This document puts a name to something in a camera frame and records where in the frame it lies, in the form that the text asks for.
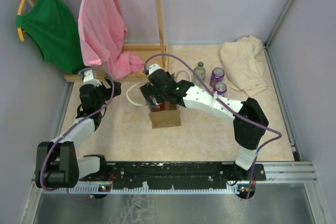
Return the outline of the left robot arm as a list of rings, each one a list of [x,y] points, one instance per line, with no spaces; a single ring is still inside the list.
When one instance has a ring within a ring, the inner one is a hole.
[[[73,188],[78,180],[92,175],[108,177],[109,167],[103,155],[77,158],[76,149],[94,133],[102,121],[111,98],[121,94],[121,83],[105,78],[107,88],[97,79],[86,81],[79,89],[80,105],[72,126],[59,137],[37,147],[35,184],[44,190]]]

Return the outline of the red soda can front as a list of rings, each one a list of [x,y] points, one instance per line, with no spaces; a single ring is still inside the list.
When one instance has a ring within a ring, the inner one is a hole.
[[[164,111],[165,110],[165,103],[161,103],[159,105],[154,105],[151,106],[151,112],[160,112],[160,111]]]

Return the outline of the purple Fanta can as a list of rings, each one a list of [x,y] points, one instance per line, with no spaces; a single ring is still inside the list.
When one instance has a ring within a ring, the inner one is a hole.
[[[213,93],[224,97],[227,92],[227,86],[223,82],[217,82],[213,87]]]

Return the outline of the clear green-cap bottle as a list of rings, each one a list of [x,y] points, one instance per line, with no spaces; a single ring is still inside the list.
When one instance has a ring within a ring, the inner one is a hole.
[[[206,69],[205,69],[204,63],[202,61],[199,61],[197,63],[197,66],[194,68],[194,72],[195,72],[195,74],[193,74],[193,76],[192,76],[192,82],[196,86],[200,86],[201,82],[199,80],[204,81],[205,76],[206,76]]]

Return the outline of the purple soda can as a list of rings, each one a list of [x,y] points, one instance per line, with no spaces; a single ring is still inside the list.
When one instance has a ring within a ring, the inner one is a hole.
[[[209,85],[213,88],[216,83],[222,82],[222,80],[224,79],[224,76],[225,76],[225,72],[223,68],[220,68],[220,67],[214,68],[211,74]]]

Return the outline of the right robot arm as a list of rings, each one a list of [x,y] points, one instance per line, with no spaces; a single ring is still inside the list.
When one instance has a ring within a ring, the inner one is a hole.
[[[232,123],[238,153],[234,161],[235,175],[242,180],[253,174],[253,161],[257,147],[269,122],[259,103],[248,98],[246,101],[227,99],[208,93],[195,84],[173,77],[157,64],[144,70],[148,82],[140,87],[147,104],[151,106],[169,102],[188,109],[206,112]]]

